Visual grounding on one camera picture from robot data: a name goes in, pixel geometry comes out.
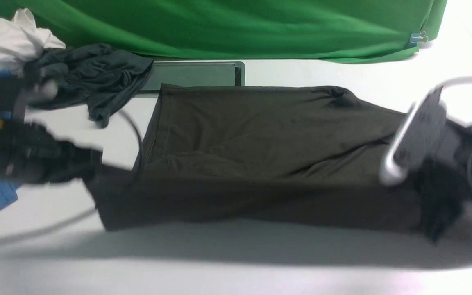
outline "robotic arm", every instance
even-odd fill
[[[31,101],[53,99],[57,86],[40,73],[0,78],[0,179],[42,184],[91,177],[102,152],[56,140],[40,123],[24,121]]]
[[[472,84],[472,77],[444,82],[412,106],[382,160],[380,182],[412,182],[421,196],[421,230],[432,241],[472,202],[472,127],[447,119],[442,90]]]

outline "green backdrop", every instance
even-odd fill
[[[68,45],[110,43],[193,59],[404,59],[412,33],[436,38],[447,0],[0,0],[28,7]]]

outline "white cloth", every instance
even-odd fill
[[[65,48],[65,44],[50,30],[37,28],[28,8],[18,9],[11,21],[0,18],[0,70],[18,71],[45,48]]]

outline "black tablet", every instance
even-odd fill
[[[245,86],[241,61],[155,61],[146,84],[138,93],[157,93],[161,84],[176,86]]]

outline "wrinkled fabric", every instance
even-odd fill
[[[86,186],[107,230],[249,218],[432,241],[442,225],[442,238],[472,242],[472,202],[453,208],[447,222],[427,202],[464,199],[452,195],[455,186],[443,187],[448,172],[379,184],[402,119],[335,86],[163,84],[144,139],[143,174],[103,166]]]
[[[55,99],[30,106],[54,110],[84,104],[100,127],[107,127],[112,114],[123,108],[146,83],[153,60],[107,44],[52,49],[26,69],[40,69],[45,80],[59,84]]]

